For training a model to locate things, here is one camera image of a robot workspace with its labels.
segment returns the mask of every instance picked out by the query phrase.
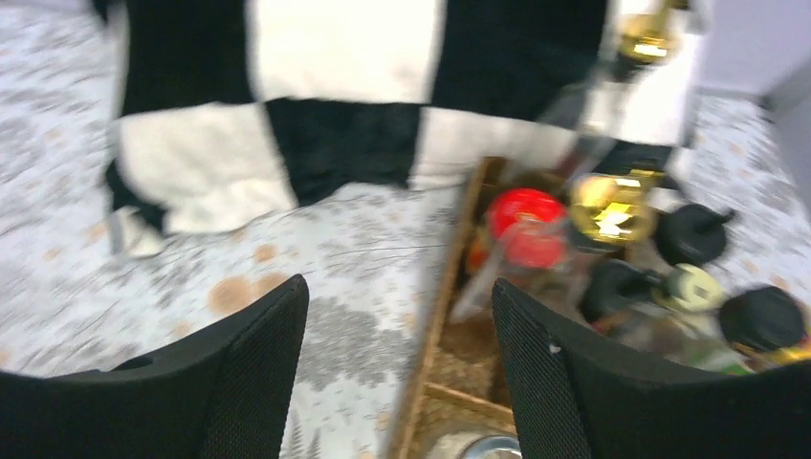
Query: black and white checkered cloth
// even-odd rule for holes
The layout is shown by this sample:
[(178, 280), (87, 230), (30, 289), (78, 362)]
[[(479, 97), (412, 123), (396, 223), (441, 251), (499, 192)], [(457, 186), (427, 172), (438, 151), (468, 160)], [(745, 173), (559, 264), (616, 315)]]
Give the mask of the black and white checkered cloth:
[(555, 165), (572, 132), (533, 121), (595, 62), (607, 0), (94, 3), (121, 63), (113, 233), (148, 256), (350, 182), (453, 186), (487, 155)]

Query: wooden crate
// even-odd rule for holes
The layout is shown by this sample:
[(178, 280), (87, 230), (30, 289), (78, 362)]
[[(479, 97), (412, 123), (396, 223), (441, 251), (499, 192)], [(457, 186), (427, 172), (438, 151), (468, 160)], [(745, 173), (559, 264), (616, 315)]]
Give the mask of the wooden crate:
[[(505, 163), (502, 158), (485, 159), (468, 185), (437, 305), (395, 425), (390, 459), (422, 458), (431, 432), (446, 424), (476, 424), (515, 434), (492, 320), (489, 326), (482, 324), (481, 333), (457, 331), (445, 321), (468, 280), (463, 268), (466, 248), (484, 212), (502, 191), (497, 183)], [(551, 175), (527, 174), (515, 185), (544, 189), (560, 182)]]

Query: black bottle cap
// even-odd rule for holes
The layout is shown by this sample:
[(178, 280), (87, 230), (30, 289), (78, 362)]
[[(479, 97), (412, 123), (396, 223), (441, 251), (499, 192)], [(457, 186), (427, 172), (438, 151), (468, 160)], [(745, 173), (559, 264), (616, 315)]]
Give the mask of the black bottle cap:
[(653, 242), (669, 265), (701, 267), (727, 249), (724, 225), (733, 218), (734, 211), (721, 215), (700, 204), (687, 204), (660, 217)]
[(617, 141), (591, 172), (628, 175), (632, 169), (644, 169), (664, 173), (672, 153), (673, 147), (668, 145)]
[(617, 53), (616, 60), (610, 67), (610, 76), (618, 83), (629, 83), (648, 66), (649, 64), (640, 62), (629, 55)]
[(581, 299), (581, 314), (588, 323), (616, 314), (646, 299), (651, 286), (659, 282), (658, 275), (641, 272), (622, 260), (597, 263)]
[(718, 312), (718, 324), (726, 341), (758, 353), (795, 346), (806, 334), (797, 301), (775, 286), (728, 299)]

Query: red bottle cap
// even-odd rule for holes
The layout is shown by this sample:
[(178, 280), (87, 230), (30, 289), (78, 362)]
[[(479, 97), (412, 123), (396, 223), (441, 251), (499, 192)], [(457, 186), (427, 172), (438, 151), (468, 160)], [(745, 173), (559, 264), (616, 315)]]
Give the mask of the red bottle cap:
[[(543, 191), (516, 188), (498, 195), (488, 213), (491, 236), (497, 241), (518, 222), (554, 222), (566, 214), (566, 207)], [(562, 232), (527, 231), (512, 237), (504, 256), (511, 264), (543, 269), (558, 263), (565, 251)]]

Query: floral bedspread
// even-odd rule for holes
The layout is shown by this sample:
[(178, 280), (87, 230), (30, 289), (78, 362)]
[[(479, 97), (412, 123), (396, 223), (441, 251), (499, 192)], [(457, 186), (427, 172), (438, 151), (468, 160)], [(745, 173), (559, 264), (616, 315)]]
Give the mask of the floral bedspread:
[[(346, 186), (233, 234), (119, 259), (99, 184), (112, 84), (92, 18), (0, 5), (0, 368), (109, 368), (303, 273), (312, 303), (282, 457), (376, 457), (435, 298), (459, 190)], [(711, 267), (728, 289), (769, 282), (809, 302), (811, 229), (760, 115), (747, 101), (703, 99), (687, 192), (742, 211)]]

